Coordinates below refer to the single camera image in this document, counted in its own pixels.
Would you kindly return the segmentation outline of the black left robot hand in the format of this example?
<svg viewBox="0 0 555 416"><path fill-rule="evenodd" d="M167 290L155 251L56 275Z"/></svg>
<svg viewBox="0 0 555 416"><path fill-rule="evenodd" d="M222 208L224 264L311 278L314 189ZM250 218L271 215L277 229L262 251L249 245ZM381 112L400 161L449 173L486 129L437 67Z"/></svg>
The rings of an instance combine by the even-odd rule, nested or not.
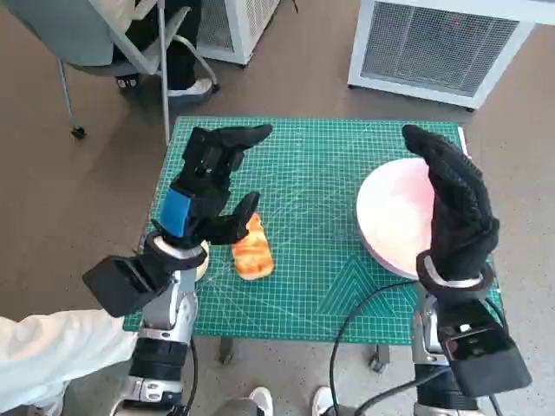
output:
<svg viewBox="0 0 555 416"><path fill-rule="evenodd" d="M184 165L168 187L159 218L153 221L164 241L190 249L204 241L235 244L247 236L259 192L244 195L231 214L221 212L231 196L231 174L240 168L246 150L271 132L269 124L192 130L182 155Z"/></svg>

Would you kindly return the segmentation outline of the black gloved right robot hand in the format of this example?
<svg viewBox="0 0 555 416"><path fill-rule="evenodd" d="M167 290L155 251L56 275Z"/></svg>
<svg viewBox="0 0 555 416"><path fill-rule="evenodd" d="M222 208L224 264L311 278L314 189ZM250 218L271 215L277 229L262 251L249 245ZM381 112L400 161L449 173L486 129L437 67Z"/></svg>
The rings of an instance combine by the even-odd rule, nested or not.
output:
<svg viewBox="0 0 555 416"><path fill-rule="evenodd" d="M442 135L406 125L402 136L406 148L425 160L434 189L428 255L435 269L446 281L476 277L500 233L481 170Z"/></svg>

